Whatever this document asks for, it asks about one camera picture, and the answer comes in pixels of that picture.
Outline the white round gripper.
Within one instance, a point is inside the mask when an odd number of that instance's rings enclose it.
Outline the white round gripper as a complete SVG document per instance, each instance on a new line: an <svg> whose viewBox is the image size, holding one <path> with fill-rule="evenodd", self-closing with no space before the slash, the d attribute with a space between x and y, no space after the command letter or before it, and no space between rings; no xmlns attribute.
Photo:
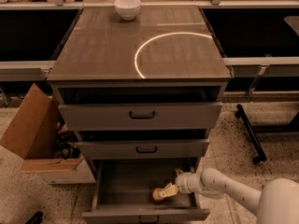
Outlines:
<svg viewBox="0 0 299 224"><path fill-rule="evenodd" d="M198 188L198 175L193 173L184 173L181 169L176 168L175 172L177 174L176 185L169 183L164 188L158 191L158 196L161 200L172 197L181 193L193 193L197 191Z"/></svg>

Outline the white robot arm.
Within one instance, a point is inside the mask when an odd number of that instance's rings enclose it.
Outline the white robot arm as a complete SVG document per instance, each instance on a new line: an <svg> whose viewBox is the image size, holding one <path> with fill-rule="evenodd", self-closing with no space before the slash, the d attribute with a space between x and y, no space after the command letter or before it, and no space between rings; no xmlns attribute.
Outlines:
<svg viewBox="0 0 299 224"><path fill-rule="evenodd" d="M214 168L200 174L176 170L175 183L156 188L152 198L159 202L179 193L197 193L219 199L223 194L238 202L254 216L256 224L299 224L299 184L286 178L268 182L262 190L239 183Z"/></svg>

